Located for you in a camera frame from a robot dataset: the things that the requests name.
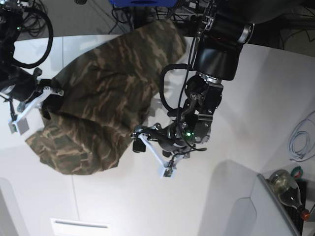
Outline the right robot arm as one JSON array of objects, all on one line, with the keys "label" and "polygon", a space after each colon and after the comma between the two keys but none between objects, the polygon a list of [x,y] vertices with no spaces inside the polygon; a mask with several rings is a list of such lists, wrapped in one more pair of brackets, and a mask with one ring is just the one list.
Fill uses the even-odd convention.
[{"label": "right robot arm", "polygon": [[[14,58],[15,42],[20,34],[36,38],[48,31],[43,56],[36,62],[25,63]],[[0,95],[18,101],[31,101],[49,90],[62,96],[60,86],[48,79],[40,82],[39,66],[48,58],[53,46],[54,31],[48,11],[41,0],[2,0],[0,2]]]}]

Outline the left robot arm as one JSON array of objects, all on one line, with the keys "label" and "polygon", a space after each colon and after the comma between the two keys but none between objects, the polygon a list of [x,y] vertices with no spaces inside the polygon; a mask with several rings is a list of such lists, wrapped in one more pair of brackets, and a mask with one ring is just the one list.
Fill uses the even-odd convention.
[{"label": "left robot arm", "polygon": [[[187,63],[169,64],[159,78],[159,95],[173,122],[165,128],[136,126],[132,133],[133,151],[144,152],[157,142],[166,156],[179,157],[197,150],[210,138],[215,110],[222,100],[222,81],[235,77],[241,50],[257,24],[282,15],[298,4],[296,0],[212,0],[197,25]],[[184,69],[186,75],[176,108],[164,96],[164,78],[168,71]]]}]

